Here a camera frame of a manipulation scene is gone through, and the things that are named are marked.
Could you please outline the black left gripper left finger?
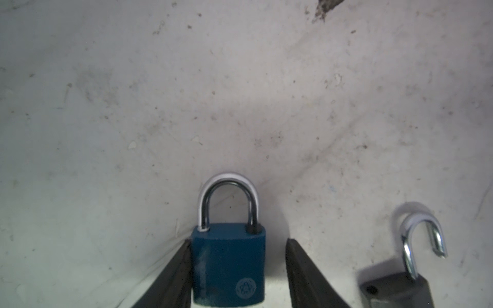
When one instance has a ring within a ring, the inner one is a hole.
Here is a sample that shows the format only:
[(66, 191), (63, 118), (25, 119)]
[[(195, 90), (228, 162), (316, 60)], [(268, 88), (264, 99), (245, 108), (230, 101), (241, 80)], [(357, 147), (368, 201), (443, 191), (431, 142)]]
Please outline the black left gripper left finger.
[(133, 308), (190, 308), (192, 287), (191, 240), (187, 239)]

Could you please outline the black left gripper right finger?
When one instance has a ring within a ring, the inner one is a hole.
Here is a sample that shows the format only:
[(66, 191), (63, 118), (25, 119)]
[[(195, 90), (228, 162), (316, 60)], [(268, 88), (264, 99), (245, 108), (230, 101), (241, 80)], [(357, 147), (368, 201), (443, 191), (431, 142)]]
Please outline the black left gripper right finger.
[(285, 259), (292, 307), (349, 308), (295, 239), (287, 239)]

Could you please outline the small grey padlock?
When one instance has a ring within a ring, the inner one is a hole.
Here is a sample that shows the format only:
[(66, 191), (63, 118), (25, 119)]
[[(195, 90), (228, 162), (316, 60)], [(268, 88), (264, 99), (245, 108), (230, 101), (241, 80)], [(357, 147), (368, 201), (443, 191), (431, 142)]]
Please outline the small grey padlock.
[(434, 215), (416, 212), (408, 215), (400, 226), (401, 255), (404, 272), (393, 273), (359, 285), (363, 307), (434, 307), (429, 282), (419, 274), (412, 249), (413, 231), (425, 223), (430, 244), (436, 256), (446, 258), (442, 227)]

